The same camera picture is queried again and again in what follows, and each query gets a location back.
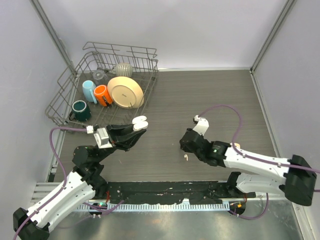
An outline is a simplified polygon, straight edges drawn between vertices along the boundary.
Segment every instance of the small white object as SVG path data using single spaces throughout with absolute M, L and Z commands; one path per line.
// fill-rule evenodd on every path
M 146 116 L 137 116 L 135 117 L 134 119 L 132 119 L 132 124 L 137 124 L 139 122 L 144 122 L 147 120 L 147 117 Z
M 86 126 L 86 133 L 93 134 L 94 133 L 94 126 Z
M 140 121 L 140 122 L 136 123 L 135 125 L 133 125 L 133 131 L 136 132 L 141 129 L 147 129 L 148 125 L 149 124 L 147 121 Z

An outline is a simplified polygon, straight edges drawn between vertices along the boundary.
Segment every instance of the white wall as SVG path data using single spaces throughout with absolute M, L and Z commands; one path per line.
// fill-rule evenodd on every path
M 158 49 L 161 68 L 251 67 L 286 0 L 40 0 L 78 64 L 87 41 Z
M 316 169 L 320 169 L 319 12 L 319 1 L 298 0 L 256 71 L 281 155 L 301 155 Z M 315 193 L 307 211 L 316 232 L 319 205 L 320 194 Z
M 0 238 L 8 240 L 14 211 L 46 180 L 54 124 L 44 110 L 65 63 L 28 0 L 1 0 L 0 9 Z

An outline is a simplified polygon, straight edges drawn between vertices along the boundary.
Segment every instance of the gray wood-grain table surface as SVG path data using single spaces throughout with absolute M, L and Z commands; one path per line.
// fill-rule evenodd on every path
M 180 150 L 179 140 L 193 117 L 206 108 L 227 104 L 243 116 L 243 128 L 237 139 L 242 149 L 275 156 L 270 135 L 248 70 L 167 71 L 160 72 L 154 92 L 145 108 L 149 127 L 129 151 L 116 151 L 101 162 L 101 176 L 107 181 L 205 181 L 226 180 L 234 169 L 212 167 Z M 209 141 L 231 142 L 238 116 L 228 108 L 208 112 Z M 66 133 L 61 160 L 67 171 L 74 166 L 77 146 L 95 145 L 93 135 Z M 58 167 L 54 181 L 63 180 Z

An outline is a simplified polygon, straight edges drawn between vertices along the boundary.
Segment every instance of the dish rack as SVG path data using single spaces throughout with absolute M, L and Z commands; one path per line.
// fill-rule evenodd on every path
M 133 118 L 142 115 L 158 77 L 157 50 L 92 41 L 87 42 L 82 50 L 85 54 L 79 64 L 75 68 L 68 66 L 57 79 L 58 91 L 45 109 L 46 116 L 58 126 L 85 127 L 130 124 Z M 93 72 L 97 69 L 104 70 L 109 80 L 116 77 L 111 69 L 120 63 L 132 65 L 131 78 L 140 85 L 144 103 L 139 108 L 121 108 L 114 102 L 108 107 L 88 102 L 82 91 L 82 83 L 85 80 L 93 81 Z M 77 100 L 85 101 L 91 110 L 92 117 L 86 122 L 69 118 L 72 104 Z

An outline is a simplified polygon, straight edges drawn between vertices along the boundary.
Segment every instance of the dark green mug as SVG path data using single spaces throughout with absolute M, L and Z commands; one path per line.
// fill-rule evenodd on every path
M 69 114 L 69 120 L 78 120 L 79 122 L 86 122 L 91 118 L 91 111 L 85 101 L 75 101 L 72 106 L 72 112 Z

